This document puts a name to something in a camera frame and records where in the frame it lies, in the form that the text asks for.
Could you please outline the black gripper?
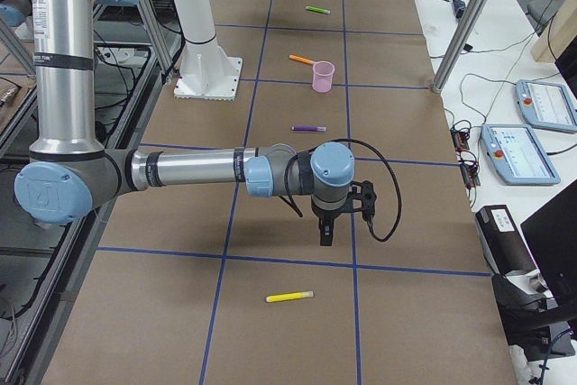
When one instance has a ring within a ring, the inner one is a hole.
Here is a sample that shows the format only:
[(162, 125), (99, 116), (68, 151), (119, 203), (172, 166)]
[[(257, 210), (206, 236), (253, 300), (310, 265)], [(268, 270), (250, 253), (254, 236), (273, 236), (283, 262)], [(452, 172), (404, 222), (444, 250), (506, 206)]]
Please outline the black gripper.
[(325, 202), (318, 197), (312, 197), (311, 206), (319, 220), (320, 245), (330, 247), (334, 239), (334, 220), (341, 214), (351, 213), (353, 201), (345, 198), (337, 202)]

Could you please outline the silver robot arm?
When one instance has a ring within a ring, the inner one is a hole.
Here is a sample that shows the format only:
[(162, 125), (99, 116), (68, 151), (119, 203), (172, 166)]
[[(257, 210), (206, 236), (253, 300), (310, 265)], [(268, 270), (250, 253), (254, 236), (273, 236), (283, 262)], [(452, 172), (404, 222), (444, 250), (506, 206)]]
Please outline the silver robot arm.
[(140, 0), (32, 0), (39, 136), (14, 193), (35, 219), (66, 224), (123, 194), (168, 185), (243, 183), (254, 197), (308, 196), (321, 244), (353, 211), (354, 157), (336, 142), (191, 153), (108, 150), (96, 138), (93, 6)]

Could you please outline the background blue-grey robot arm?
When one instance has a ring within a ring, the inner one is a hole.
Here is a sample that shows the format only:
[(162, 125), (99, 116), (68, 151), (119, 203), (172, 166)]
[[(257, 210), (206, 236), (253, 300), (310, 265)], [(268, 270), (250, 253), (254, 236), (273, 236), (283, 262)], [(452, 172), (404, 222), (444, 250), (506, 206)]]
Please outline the background blue-grey robot arm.
[(32, 0), (1, 0), (1, 18), (6, 25), (18, 27), (32, 14)]

